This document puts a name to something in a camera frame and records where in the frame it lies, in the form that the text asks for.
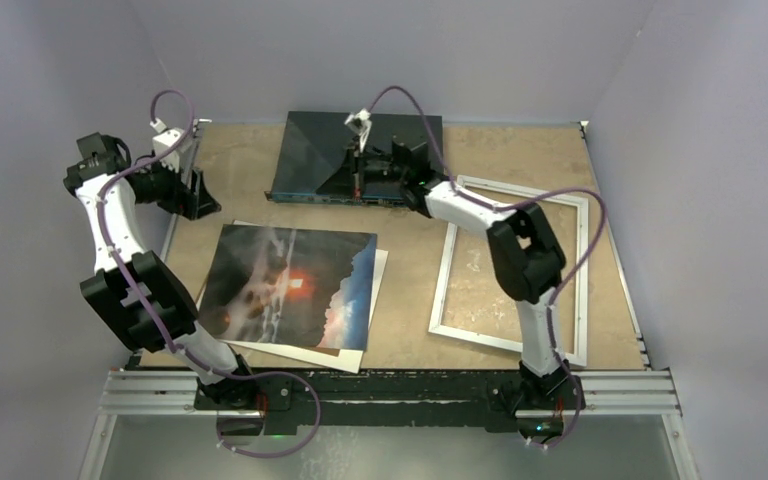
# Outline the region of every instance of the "gray wall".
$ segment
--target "gray wall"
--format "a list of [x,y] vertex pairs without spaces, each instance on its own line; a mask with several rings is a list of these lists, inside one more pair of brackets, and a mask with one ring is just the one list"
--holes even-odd
[[449,121],[569,122],[593,114],[654,0],[133,3],[172,82],[218,120],[357,110],[398,83]]
[[[0,0],[0,479],[78,474],[126,352],[81,298],[92,240],[61,180],[82,135],[147,148],[165,86],[127,1]],[[143,213],[159,245],[168,217]]]
[[768,2],[659,0],[588,138],[703,478],[768,478]]

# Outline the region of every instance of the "gray floor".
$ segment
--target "gray floor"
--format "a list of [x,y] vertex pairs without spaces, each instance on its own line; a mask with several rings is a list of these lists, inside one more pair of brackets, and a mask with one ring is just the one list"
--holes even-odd
[[[299,429],[300,434],[308,430]],[[300,437],[257,440],[261,451]],[[208,417],[119,417],[104,479],[675,479],[659,416],[585,417],[544,454],[477,428],[323,427],[301,451],[256,460],[216,448]]]

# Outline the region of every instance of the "tabletop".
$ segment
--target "tabletop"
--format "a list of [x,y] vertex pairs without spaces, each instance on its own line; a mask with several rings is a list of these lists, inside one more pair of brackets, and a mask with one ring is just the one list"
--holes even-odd
[[[268,202],[281,148],[283,125],[209,125],[196,158],[205,184],[222,211],[175,224],[167,265],[196,297],[210,268],[222,225],[242,220],[261,225],[370,232],[389,252],[373,312],[362,368],[513,369],[519,354],[428,332],[447,224],[406,209],[276,204]],[[454,174],[552,190],[596,188],[586,144],[569,127],[445,126],[443,150]],[[515,197],[476,190],[500,201]],[[589,232],[599,221],[589,201]],[[574,209],[543,204],[569,269],[575,260]],[[486,240],[459,232],[452,257],[443,325],[520,341],[512,301],[496,284]],[[609,235],[589,260],[587,369],[643,369],[630,303]],[[574,284],[558,304],[561,340],[571,351]],[[309,365],[241,347],[255,367]],[[167,354],[145,354],[145,366],[177,365]]]

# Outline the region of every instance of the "white wall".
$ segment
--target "white wall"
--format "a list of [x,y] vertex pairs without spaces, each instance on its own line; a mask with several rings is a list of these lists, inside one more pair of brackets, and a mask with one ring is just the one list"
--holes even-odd
[[357,110],[398,83],[449,121],[569,122],[593,114],[654,0],[133,3],[172,82],[215,119]]
[[[145,151],[167,85],[127,1],[0,0],[0,479],[78,474],[127,352],[81,298],[93,246],[62,178],[97,130]],[[158,246],[168,216],[143,213]]]
[[703,478],[768,478],[768,2],[659,0],[588,141]]

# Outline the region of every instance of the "printed photo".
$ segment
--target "printed photo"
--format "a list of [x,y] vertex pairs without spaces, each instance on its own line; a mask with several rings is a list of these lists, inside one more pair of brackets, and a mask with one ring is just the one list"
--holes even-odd
[[225,225],[199,309],[221,340],[365,350],[376,236]]

